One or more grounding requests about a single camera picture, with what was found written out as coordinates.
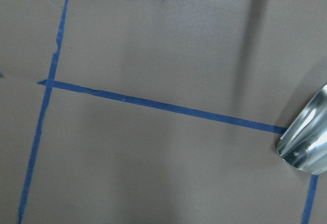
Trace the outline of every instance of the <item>blue line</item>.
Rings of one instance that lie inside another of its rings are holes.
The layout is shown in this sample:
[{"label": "blue line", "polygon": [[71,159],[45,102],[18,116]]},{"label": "blue line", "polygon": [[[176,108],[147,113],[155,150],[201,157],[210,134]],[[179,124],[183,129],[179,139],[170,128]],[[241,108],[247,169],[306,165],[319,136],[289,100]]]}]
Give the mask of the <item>blue line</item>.
[{"label": "blue line", "polygon": [[27,199],[28,199],[28,195],[29,195],[29,189],[30,189],[34,166],[35,166],[36,157],[37,157],[37,151],[39,148],[40,139],[41,139],[41,135],[42,135],[43,121],[44,121],[46,109],[49,105],[50,96],[51,96],[51,92],[52,92],[52,88],[53,88],[53,84],[54,84],[54,80],[55,80],[57,64],[58,64],[58,59],[59,59],[60,50],[61,50],[61,44],[62,44],[62,40],[63,40],[63,33],[64,33],[64,28],[65,28],[65,20],[66,20],[68,1],[69,0],[65,0],[65,4],[64,4],[63,10],[62,10],[60,25],[59,25],[59,29],[58,29],[57,38],[56,38],[57,50],[56,50],[56,52],[53,53],[50,70],[49,70],[49,75],[48,75],[48,80],[45,83],[45,92],[44,92],[42,107],[41,107],[39,119],[37,122],[37,127],[36,127],[36,131],[35,131],[33,145],[32,145],[30,160],[29,160],[29,164],[28,164],[28,168],[27,168],[27,172],[26,172],[24,187],[23,187],[23,190],[21,193],[21,198],[20,198],[19,217],[18,217],[19,224],[22,224],[22,222],[23,222],[26,203],[27,203]]},{"label": "blue line", "polygon": [[310,180],[309,190],[308,190],[307,201],[306,201],[305,209],[303,211],[303,217],[302,217],[301,224],[309,224],[313,201],[314,201],[315,195],[316,195],[317,182],[318,182],[318,175],[312,175],[311,180]]},{"label": "blue line", "polygon": [[[46,80],[39,82],[38,84],[45,85]],[[141,99],[141,98],[127,96],[127,95],[121,95],[121,94],[112,93],[112,92],[108,92],[108,91],[94,90],[94,89],[81,87],[78,85],[64,83],[64,82],[55,81],[53,87],[65,89],[65,90],[69,90],[69,91],[73,91],[73,92],[78,92],[78,93],[86,93],[86,94],[90,94],[93,96],[98,96],[98,97],[102,97],[102,98],[106,98],[106,99],[118,100],[118,101],[123,101],[123,102],[131,103],[131,104],[172,111],[174,113],[180,113],[180,114],[185,114],[185,115],[189,115],[189,116],[193,116],[193,117],[214,120],[214,121],[218,121],[218,122],[222,122],[222,123],[229,123],[229,124],[238,125],[238,126],[242,126],[242,127],[263,130],[263,131],[267,131],[267,132],[271,132],[271,133],[283,134],[286,131],[286,128],[278,127],[278,126],[274,126],[274,125],[270,125],[270,124],[259,123],[259,122],[254,122],[254,121],[240,119],[240,118],[234,118],[234,117],[215,114],[215,113],[209,113],[206,111],[190,109],[190,108],[186,108],[186,107],[182,107],[182,106],[166,104],[166,103],[162,103],[162,102],[146,100],[146,99]]]}]

